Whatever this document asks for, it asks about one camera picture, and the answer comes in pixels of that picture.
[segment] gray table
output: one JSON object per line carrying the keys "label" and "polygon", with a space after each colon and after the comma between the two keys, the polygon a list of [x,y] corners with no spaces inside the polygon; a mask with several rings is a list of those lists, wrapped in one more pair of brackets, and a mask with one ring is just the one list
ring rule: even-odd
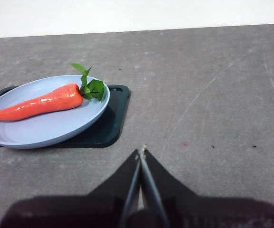
{"label": "gray table", "polygon": [[71,62],[130,88],[121,137],[0,147],[0,219],[20,199],[89,193],[143,144],[200,195],[274,204],[274,25],[0,38],[0,90],[76,74]]}

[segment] carrot leaves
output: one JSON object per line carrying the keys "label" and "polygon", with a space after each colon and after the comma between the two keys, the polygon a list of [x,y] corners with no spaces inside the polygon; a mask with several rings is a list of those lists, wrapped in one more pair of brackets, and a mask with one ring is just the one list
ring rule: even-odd
{"label": "carrot leaves", "polygon": [[97,98],[99,101],[101,101],[102,97],[103,97],[103,93],[104,93],[103,82],[100,80],[93,79],[89,83],[87,83],[87,76],[89,74],[89,71],[91,70],[91,67],[86,70],[79,63],[72,63],[71,65],[76,70],[78,70],[82,73],[82,77],[81,77],[82,85],[79,89],[80,94],[85,99]]}

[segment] plate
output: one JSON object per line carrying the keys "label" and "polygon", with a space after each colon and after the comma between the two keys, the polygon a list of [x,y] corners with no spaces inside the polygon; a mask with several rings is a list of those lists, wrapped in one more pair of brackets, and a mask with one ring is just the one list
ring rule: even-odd
{"label": "plate", "polygon": [[[0,109],[44,95],[69,83],[81,86],[80,75],[47,77],[21,85],[0,96]],[[81,106],[69,110],[36,115],[14,122],[0,122],[0,145],[15,149],[32,149],[67,140],[90,127],[104,112],[110,97],[104,84],[104,95],[83,100]]]}

